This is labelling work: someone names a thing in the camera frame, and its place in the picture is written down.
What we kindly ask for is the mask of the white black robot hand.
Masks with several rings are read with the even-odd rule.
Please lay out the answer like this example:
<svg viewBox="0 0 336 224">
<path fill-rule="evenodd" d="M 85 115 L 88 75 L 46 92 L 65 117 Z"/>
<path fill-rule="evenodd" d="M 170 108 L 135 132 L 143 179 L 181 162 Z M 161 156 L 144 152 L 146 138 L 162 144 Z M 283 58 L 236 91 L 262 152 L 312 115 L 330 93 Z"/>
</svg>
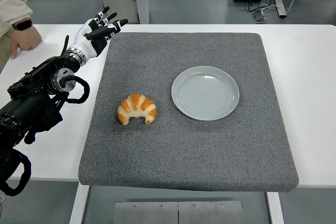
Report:
<svg viewBox="0 0 336 224">
<path fill-rule="evenodd" d="M 105 17 L 108 10 L 108 6 L 104 7 L 94 18 L 87 20 L 76 33 L 75 42 L 66 51 L 67 54 L 77 57 L 81 65 L 86 64 L 89 59 L 99 56 L 108 41 L 128 23 L 127 19 L 111 22 L 117 13 Z"/>
</svg>

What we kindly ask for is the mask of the person's hand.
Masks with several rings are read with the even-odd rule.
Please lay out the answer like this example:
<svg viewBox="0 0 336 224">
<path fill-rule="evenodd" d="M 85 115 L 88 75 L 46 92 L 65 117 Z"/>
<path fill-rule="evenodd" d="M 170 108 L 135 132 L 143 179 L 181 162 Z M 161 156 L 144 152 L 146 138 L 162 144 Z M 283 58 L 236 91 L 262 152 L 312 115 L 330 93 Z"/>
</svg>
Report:
<svg viewBox="0 0 336 224">
<path fill-rule="evenodd" d="M 25 51 L 34 49 L 41 41 L 42 37 L 34 26 L 22 31 L 14 30 L 12 32 L 12 49 L 10 58 L 15 59 L 17 57 L 18 48 Z"/>
</svg>

